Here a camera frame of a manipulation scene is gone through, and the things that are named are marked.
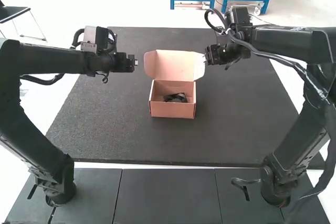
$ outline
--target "cardboard box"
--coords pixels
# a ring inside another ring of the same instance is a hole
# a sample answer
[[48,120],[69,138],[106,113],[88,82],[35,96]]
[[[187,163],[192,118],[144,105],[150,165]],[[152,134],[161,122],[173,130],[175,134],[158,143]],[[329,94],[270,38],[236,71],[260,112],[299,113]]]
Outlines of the cardboard box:
[[[203,54],[156,50],[144,55],[144,69],[153,79],[149,95],[151,116],[195,118],[196,82],[205,71]],[[185,93],[188,103],[164,102],[164,95]]]

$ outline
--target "cable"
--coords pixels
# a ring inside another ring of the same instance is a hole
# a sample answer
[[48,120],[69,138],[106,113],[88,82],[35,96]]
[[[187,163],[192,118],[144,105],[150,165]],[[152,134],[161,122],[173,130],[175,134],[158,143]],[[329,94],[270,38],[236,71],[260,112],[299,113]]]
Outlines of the cable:
[[110,53],[110,52],[112,52],[114,49],[115,49],[115,45],[117,44],[117,39],[116,39],[116,36],[114,35],[114,32],[111,30],[111,29],[109,29],[109,34],[112,36],[112,38],[113,38],[113,42],[112,42],[112,40],[110,39],[110,38],[108,38],[108,42],[110,43],[110,44],[112,44],[112,47],[111,48],[108,48],[108,49],[105,49],[105,50],[102,50],[100,53],[101,54],[108,54],[108,53]]
[[248,15],[249,15],[249,16],[252,16],[252,17],[255,17],[256,19],[258,19],[258,20],[260,20],[260,21],[262,21],[262,22],[264,22],[264,23],[266,23],[266,24],[269,24],[269,25],[274,25],[274,26],[278,26],[278,25],[276,25],[276,24],[273,24],[273,23],[271,23],[271,22],[264,21],[263,19],[261,19],[261,18],[258,18],[256,15],[253,15],[253,14],[251,14],[251,13],[249,13]]
[[[208,15],[210,12],[215,13],[218,18],[221,20],[221,22],[223,23],[223,25],[225,26],[225,19],[223,17],[223,15],[216,9],[208,9],[206,10],[205,14],[204,14],[204,18],[206,23],[215,31],[222,33],[223,31],[220,30],[219,28],[213,26],[211,24],[211,22],[208,20]],[[275,60],[287,67],[292,67],[295,69],[295,71],[298,73],[298,75],[305,81],[305,83],[310,84],[316,91],[316,93],[319,95],[319,97],[322,99],[322,101],[326,101],[327,104],[332,104],[333,102],[328,99],[328,91],[321,86],[321,84],[316,80],[316,78],[311,74],[308,73],[307,70],[302,67],[299,63],[295,62],[295,61],[291,61],[291,60],[287,60],[281,56],[275,55],[275,54],[271,54],[269,52],[263,52],[263,51],[259,51],[258,49],[256,49],[254,46],[252,46],[250,43],[237,39],[236,37],[234,37],[234,31],[231,30],[231,28],[226,30],[226,34],[229,36],[229,38],[231,39],[232,42],[244,46],[246,48],[248,48],[252,53],[254,53],[257,56],[261,56],[267,59],[272,59]]]
[[55,82],[59,81],[60,79],[62,79],[64,76],[63,73],[60,73],[58,75],[56,75],[54,78],[52,78],[51,80],[43,80],[34,76],[30,76],[28,74],[25,74],[24,76],[20,76],[20,79],[22,80],[26,80],[26,81],[31,81],[40,85],[45,85],[45,86],[49,86],[54,84]]
[[262,22],[264,22],[264,23],[266,23],[266,24],[277,26],[277,25],[274,24],[274,23],[271,23],[271,22],[265,21],[265,20],[263,20],[263,19],[261,19],[261,18],[258,18],[256,15],[253,15],[253,14],[251,14],[251,13],[249,13],[248,15],[250,15],[251,17],[255,17],[256,19],[258,19],[258,20],[260,20],[260,21],[262,21]]
[[336,108],[334,104],[326,106],[325,120],[327,123],[327,131],[330,136],[330,142],[328,145],[327,159],[324,164],[324,171],[315,187],[306,192],[296,201],[284,224],[289,224],[293,220],[295,214],[312,198],[311,196],[317,196],[323,192],[334,175],[336,167]]
[[[222,21],[223,25],[225,26],[225,19],[222,16],[222,14],[217,11],[217,10],[208,10],[209,12],[206,12],[205,14],[205,18],[206,18],[206,22],[208,23],[208,25],[211,28],[215,28],[214,30],[218,30],[218,28],[214,27],[207,19],[207,15],[210,12],[214,12]],[[294,215],[301,209],[301,207],[308,202],[311,199],[311,196],[316,196],[319,195],[322,191],[324,191],[327,187],[327,185],[329,184],[333,174],[334,174],[334,170],[336,167],[336,107],[333,103],[333,101],[328,98],[328,92],[327,90],[325,90],[320,83],[315,79],[315,77],[313,75],[311,75],[309,72],[307,72],[307,70],[305,68],[303,68],[300,64],[291,61],[291,60],[287,60],[284,59],[280,56],[277,56],[275,54],[270,54],[268,52],[262,52],[257,50],[255,47],[253,47],[250,43],[237,39],[234,36],[234,32],[231,30],[231,28],[228,28],[225,33],[229,36],[229,38],[231,39],[232,42],[239,44],[241,46],[244,46],[246,48],[248,48],[251,52],[253,52],[255,55],[257,56],[261,56],[261,57],[265,57],[268,59],[273,59],[281,64],[284,64],[285,66],[288,67],[292,67],[295,69],[295,71],[299,74],[299,76],[305,81],[305,83],[309,83],[317,92],[317,94],[319,95],[319,97],[321,98],[322,101],[326,102],[325,104],[325,120],[327,123],[327,131],[329,133],[330,136],[330,142],[328,145],[328,155],[327,155],[327,159],[325,160],[325,167],[324,167],[324,171],[321,175],[321,177],[319,178],[318,183],[316,184],[316,186],[308,191],[307,193],[305,193],[301,198],[299,198],[294,207],[292,208],[292,210],[290,211],[289,216],[287,217],[287,220],[284,222],[284,224],[289,224]],[[242,180],[242,179],[238,179],[237,178],[233,178],[232,179],[232,184],[235,186],[238,186],[239,188],[241,188],[241,186],[239,186],[238,183],[248,183],[246,180]]]
[[[223,4],[221,4],[218,0],[215,0],[217,3],[219,3],[221,6],[223,6]],[[226,9],[229,9],[228,7],[226,7]]]

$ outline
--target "robotic arm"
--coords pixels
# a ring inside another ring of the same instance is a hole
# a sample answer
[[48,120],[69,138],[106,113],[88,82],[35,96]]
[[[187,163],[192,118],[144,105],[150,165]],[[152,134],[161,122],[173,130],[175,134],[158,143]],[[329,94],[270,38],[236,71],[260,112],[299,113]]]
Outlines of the robotic arm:
[[[84,41],[78,42],[81,33],[84,33]],[[134,55],[117,52],[116,44],[117,35],[102,27],[79,30],[72,49],[0,39],[0,144],[27,164],[36,176],[36,186],[43,188],[46,202],[51,206],[63,205],[75,195],[74,161],[55,147],[26,116],[20,106],[19,80],[50,85],[64,73],[79,73],[92,77],[101,74],[107,82],[109,72],[133,72],[137,65]],[[50,81],[27,75],[39,73],[61,74]]]
[[[214,27],[208,20],[215,13],[224,27]],[[277,207],[290,203],[291,190],[305,174],[309,162],[329,140],[325,169],[316,187],[303,195],[293,212],[299,210],[309,196],[323,191],[333,176],[336,164],[336,28],[254,26],[247,8],[237,7],[225,13],[207,10],[205,20],[216,31],[217,44],[206,48],[208,65],[226,65],[226,69],[251,55],[273,59],[292,67],[305,81],[303,109],[285,139],[267,155],[260,169],[261,194]],[[295,61],[307,63],[307,69]]]

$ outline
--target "chair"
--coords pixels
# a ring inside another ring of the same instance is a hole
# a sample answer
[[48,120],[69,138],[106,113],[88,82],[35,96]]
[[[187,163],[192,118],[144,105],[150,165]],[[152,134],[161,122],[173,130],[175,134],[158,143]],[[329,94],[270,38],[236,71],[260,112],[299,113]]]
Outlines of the chair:
[[[31,16],[33,17],[38,29],[40,30],[43,38],[36,38],[36,37],[31,37],[31,36],[26,36],[26,35],[21,35],[19,34],[16,25],[14,23],[14,18],[26,13],[26,12],[30,12]],[[33,16],[33,14],[30,11],[29,7],[18,7],[18,6],[5,6],[2,1],[0,0],[0,24],[6,23],[7,21],[12,21],[13,25],[15,27],[15,30],[17,32],[17,34],[20,37],[27,37],[27,38],[33,38],[33,39],[39,39],[39,40],[43,40],[43,41],[47,41],[46,36],[43,34],[40,26],[38,25],[38,23],[36,22],[35,17]],[[6,36],[3,34],[3,32],[0,30],[0,34],[6,38]]]

